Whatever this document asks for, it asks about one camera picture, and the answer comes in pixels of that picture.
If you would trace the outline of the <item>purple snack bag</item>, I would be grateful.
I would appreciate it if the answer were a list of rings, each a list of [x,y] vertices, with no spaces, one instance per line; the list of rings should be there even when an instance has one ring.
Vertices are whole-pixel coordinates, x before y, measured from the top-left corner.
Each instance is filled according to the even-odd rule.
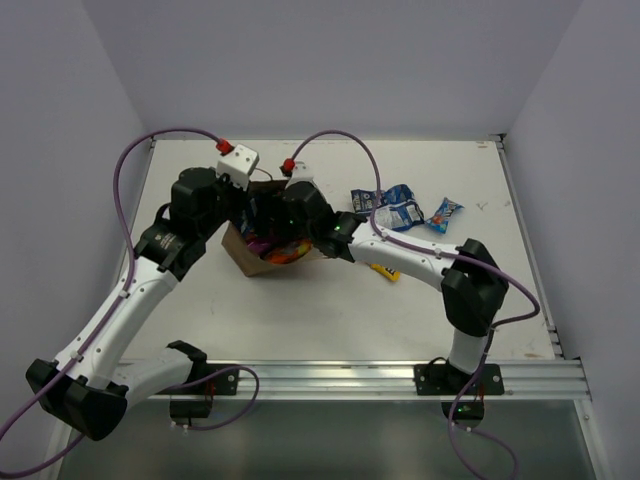
[[[263,257],[274,248],[274,240],[270,236],[257,237],[253,236],[246,240],[247,248],[259,257]]]

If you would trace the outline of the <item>orange snack bag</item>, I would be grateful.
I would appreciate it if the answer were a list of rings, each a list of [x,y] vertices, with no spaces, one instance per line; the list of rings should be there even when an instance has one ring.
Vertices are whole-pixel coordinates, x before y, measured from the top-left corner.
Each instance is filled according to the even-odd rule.
[[[285,265],[298,261],[313,248],[309,239],[293,240],[277,246],[265,254],[263,260],[274,265]]]

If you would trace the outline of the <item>brown paper bag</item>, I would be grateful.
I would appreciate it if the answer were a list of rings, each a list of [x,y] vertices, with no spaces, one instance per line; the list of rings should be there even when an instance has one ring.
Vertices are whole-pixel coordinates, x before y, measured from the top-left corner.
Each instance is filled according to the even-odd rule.
[[[253,181],[249,185],[248,200],[250,198],[256,198],[257,195],[260,193],[266,193],[266,192],[284,193],[284,188],[286,183],[287,181],[285,179],[275,179],[275,178],[270,178],[264,181]],[[274,265],[269,262],[266,262],[263,260],[263,257],[265,255],[263,257],[259,257],[254,253],[252,253],[247,248],[246,240],[248,238],[243,238],[241,236],[238,230],[239,221],[235,223],[230,222],[226,232],[223,235],[221,245],[224,247],[224,249],[226,250],[227,254],[231,257],[231,259],[239,267],[241,272],[247,277],[256,277],[256,276],[266,275],[278,269],[291,267],[295,264],[303,264],[305,262],[320,260],[323,258],[323,255],[313,247],[312,250],[307,255],[305,255],[298,261],[290,264]],[[295,225],[293,226],[295,228],[294,240],[309,239],[302,233],[299,227]]]

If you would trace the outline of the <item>blue white cookie bag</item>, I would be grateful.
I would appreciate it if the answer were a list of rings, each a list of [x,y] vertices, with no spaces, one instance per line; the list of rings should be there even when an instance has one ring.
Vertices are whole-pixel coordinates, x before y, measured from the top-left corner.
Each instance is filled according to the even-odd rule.
[[[356,214],[369,217],[375,200],[374,191],[362,189],[351,191],[351,202]],[[424,214],[409,186],[398,184],[380,193],[375,221],[380,227],[404,232],[414,226],[423,225]]]

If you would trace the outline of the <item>yellow M&M pack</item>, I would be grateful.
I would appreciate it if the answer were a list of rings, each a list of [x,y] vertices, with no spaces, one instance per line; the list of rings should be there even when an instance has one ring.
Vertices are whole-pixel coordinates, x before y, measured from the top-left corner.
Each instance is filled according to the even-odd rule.
[[[397,282],[401,277],[401,274],[398,271],[379,264],[370,264],[369,267],[390,282]]]

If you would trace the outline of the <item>small blue M&M pack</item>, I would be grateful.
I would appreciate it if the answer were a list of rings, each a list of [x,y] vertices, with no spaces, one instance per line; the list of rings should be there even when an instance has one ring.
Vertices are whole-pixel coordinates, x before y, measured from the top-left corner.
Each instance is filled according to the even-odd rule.
[[[451,217],[464,208],[463,205],[444,197],[434,214],[425,220],[426,225],[439,234],[445,234],[448,230]]]

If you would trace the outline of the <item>blue Doritos bag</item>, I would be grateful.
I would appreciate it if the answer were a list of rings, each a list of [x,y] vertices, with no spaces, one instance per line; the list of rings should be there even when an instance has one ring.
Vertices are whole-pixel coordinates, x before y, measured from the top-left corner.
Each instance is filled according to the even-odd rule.
[[[255,235],[256,214],[258,211],[255,198],[250,198],[240,217],[238,230],[243,238],[249,238]]]

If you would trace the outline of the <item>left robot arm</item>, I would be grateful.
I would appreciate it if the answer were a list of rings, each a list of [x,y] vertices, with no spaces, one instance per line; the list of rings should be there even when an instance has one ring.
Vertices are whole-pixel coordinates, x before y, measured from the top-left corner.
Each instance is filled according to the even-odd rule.
[[[26,380],[44,411],[99,441],[148,397],[205,386],[207,356],[184,341],[126,367],[120,360],[149,315],[205,254],[211,236],[240,215],[248,186],[248,180],[213,168],[180,173],[170,202],[158,209],[135,246],[120,286],[54,360],[36,359],[27,369]]]

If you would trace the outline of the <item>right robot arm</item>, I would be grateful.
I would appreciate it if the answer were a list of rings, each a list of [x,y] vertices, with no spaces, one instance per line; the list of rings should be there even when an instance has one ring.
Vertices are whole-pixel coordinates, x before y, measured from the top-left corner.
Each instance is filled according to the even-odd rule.
[[[493,271],[485,246],[468,239],[461,246],[409,246],[392,242],[361,214],[335,211],[315,185],[301,181],[257,201],[254,225],[260,233],[283,239],[308,239],[329,258],[378,263],[420,280],[442,294],[446,318],[454,329],[451,350],[441,366],[427,367],[425,378],[444,389],[468,392],[481,380],[481,356],[490,326],[502,307],[508,284]]]

